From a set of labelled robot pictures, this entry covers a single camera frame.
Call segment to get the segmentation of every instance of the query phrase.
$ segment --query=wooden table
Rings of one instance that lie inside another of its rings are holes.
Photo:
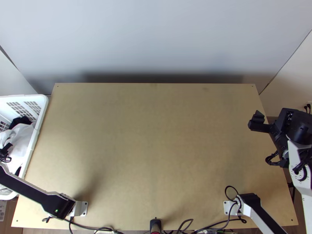
[[[264,113],[251,84],[56,84],[26,180],[89,201],[75,218],[88,226],[148,230],[158,217],[165,230],[188,218],[199,229],[227,218],[227,185],[297,225],[282,169],[264,161],[275,151],[269,135],[247,127],[256,110]],[[12,225],[68,228],[46,216],[20,197]]]

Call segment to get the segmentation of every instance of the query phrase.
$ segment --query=white plastic basket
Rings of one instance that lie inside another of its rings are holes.
[[[41,94],[0,96],[0,132],[7,130],[14,118],[27,116],[32,122],[36,122],[27,147],[21,171],[19,172],[20,178],[25,177],[32,152],[34,151],[38,139],[39,130],[43,122],[48,102],[48,98]],[[0,200],[10,200],[16,195],[17,193],[15,192],[11,192],[8,195],[0,193]]]

